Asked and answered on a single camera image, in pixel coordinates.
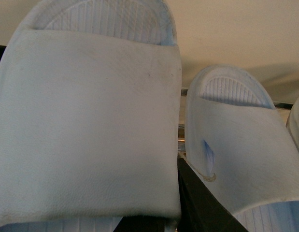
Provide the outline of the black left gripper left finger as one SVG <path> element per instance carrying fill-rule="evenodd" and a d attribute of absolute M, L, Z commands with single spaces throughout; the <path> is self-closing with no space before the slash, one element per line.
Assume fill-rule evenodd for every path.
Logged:
<path fill-rule="evenodd" d="M 114 232 L 164 232 L 171 221 L 162 217 L 123 217 Z"/>

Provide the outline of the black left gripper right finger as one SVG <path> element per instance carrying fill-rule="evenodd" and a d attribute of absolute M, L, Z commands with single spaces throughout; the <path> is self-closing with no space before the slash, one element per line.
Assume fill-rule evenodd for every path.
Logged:
<path fill-rule="evenodd" d="M 210 193 L 183 158 L 178 158 L 182 217 L 179 232 L 245 232 L 247 229 Z"/>

